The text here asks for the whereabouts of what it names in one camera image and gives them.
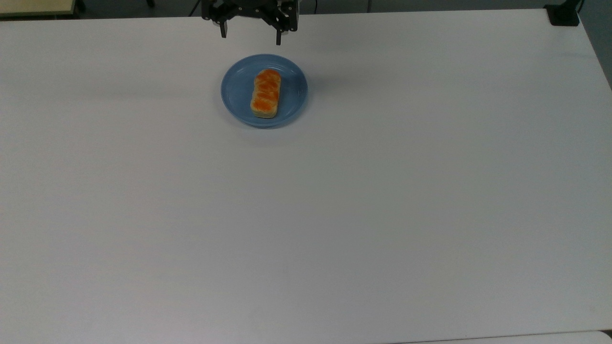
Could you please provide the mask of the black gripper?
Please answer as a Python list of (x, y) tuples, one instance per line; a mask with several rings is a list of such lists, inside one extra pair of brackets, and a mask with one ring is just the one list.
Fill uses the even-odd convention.
[(234, 17), (262, 18), (276, 30), (276, 45), (282, 35), (299, 28), (299, 0), (202, 0), (201, 17), (211, 20), (227, 37), (227, 21)]

